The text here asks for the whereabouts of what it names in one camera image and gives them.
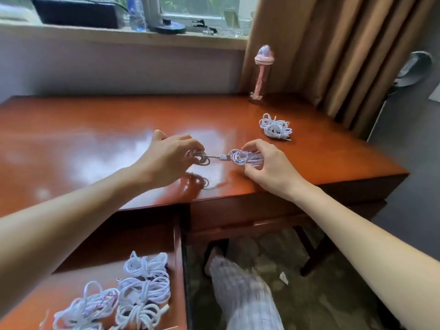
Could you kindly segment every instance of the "forearm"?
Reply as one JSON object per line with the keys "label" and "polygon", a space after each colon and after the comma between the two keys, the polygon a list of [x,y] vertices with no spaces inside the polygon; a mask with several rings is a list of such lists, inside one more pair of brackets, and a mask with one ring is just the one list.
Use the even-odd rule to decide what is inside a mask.
{"label": "forearm", "polygon": [[440,263],[306,185],[291,200],[330,237],[408,329],[440,327]]}
{"label": "forearm", "polygon": [[127,173],[0,219],[0,318],[136,196]]}

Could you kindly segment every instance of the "pink lid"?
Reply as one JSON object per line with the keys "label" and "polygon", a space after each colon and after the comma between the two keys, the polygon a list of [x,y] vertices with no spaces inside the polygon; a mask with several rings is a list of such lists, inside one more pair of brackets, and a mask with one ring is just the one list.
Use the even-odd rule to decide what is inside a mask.
{"label": "pink lid", "polygon": [[255,56],[255,63],[258,65],[272,65],[274,60],[274,54],[269,45],[263,45]]}

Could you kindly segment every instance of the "pants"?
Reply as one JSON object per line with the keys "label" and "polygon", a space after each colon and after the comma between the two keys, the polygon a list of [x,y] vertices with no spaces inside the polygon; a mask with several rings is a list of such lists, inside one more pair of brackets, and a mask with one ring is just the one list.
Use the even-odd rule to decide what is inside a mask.
{"label": "pants", "polygon": [[271,290],[259,276],[221,256],[212,260],[209,271],[227,330],[284,329]]}

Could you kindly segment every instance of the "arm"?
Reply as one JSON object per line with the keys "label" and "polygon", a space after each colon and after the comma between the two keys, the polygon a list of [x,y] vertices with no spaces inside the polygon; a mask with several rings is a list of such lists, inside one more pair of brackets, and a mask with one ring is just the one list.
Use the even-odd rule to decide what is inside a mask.
{"label": "arm", "polygon": [[204,150],[189,135],[156,130],[132,166],[88,187],[0,219],[0,319],[50,275],[100,224],[145,191],[179,179]]}
{"label": "arm", "polygon": [[274,145],[263,140],[243,150],[260,150],[261,171],[248,177],[306,212],[347,257],[371,289],[408,329],[440,328],[440,263],[404,243],[311,185]]}

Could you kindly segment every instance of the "brown curtain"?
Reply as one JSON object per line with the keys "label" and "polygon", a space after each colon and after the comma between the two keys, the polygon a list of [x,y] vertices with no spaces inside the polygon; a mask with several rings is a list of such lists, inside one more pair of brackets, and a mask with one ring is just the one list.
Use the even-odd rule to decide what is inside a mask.
{"label": "brown curtain", "polygon": [[268,44],[270,92],[299,93],[364,138],[435,1],[259,0],[240,91]]}

